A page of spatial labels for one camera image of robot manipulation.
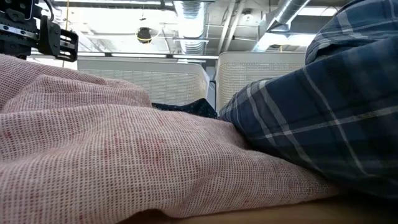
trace woven fabric texture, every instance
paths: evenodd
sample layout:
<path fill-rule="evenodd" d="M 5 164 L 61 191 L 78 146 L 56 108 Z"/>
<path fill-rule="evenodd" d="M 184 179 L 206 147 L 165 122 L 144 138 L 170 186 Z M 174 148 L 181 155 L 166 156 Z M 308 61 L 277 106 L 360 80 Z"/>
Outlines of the woven fabric texture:
<path fill-rule="evenodd" d="M 250 151 L 224 121 L 150 107 L 131 83 L 0 55 L 0 223 L 116 223 L 338 194 Z"/>
<path fill-rule="evenodd" d="M 398 202 L 398 0 L 354 0 L 306 66 L 237 92 L 220 119 L 253 149 L 341 187 Z"/>

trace blanket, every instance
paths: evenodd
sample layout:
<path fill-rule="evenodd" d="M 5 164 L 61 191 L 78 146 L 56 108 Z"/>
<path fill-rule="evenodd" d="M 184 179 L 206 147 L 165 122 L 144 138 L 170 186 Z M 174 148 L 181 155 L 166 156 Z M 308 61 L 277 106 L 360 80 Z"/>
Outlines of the blanket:
<path fill-rule="evenodd" d="M 250 150 L 231 123 L 154 109 L 122 80 L 0 55 L 1 223 L 190 217 L 338 192 Z"/>

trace white cubicle partition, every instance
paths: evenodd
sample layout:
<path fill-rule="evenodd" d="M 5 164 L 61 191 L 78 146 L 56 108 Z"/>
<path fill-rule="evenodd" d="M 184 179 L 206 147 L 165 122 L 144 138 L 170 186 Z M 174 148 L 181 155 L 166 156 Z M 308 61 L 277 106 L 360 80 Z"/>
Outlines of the white cubicle partition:
<path fill-rule="evenodd" d="M 208 93 L 208 75 L 196 64 L 80 58 L 78 70 L 140 85 L 146 89 L 154 103 L 185 105 L 206 98 Z"/>
<path fill-rule="evenodd" d="M 247 84 L 288 74 L 304 66 L 303 53 L 225 52 L 218 59 L 216 110 Z"/>

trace robotic arm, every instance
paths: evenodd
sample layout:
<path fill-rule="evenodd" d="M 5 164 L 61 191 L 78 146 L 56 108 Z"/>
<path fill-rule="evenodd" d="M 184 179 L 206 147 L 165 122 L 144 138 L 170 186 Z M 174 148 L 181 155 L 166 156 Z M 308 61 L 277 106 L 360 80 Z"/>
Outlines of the robotic arm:
<path fill-rule="evenodd" d="M 31 48 L 56 59 L 74 62 L 77 59 L 78 36 L 63 30 L 42 16 L 39 0 L 0 0 L 0 53 L 26 59 Z M 36 20 L 40 19 L 40 30 Z"/>

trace blue plaid fabric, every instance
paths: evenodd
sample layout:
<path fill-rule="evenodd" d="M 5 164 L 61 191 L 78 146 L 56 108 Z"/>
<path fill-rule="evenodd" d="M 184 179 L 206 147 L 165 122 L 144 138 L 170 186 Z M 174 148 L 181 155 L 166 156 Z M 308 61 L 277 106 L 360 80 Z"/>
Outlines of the blue plaid fabric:
<path fill-rule="evenodd" d="M 306 66 L 249 84 L 220 111 L 253 149 L 398 200 L 398 0 L 343 7 Z"/>

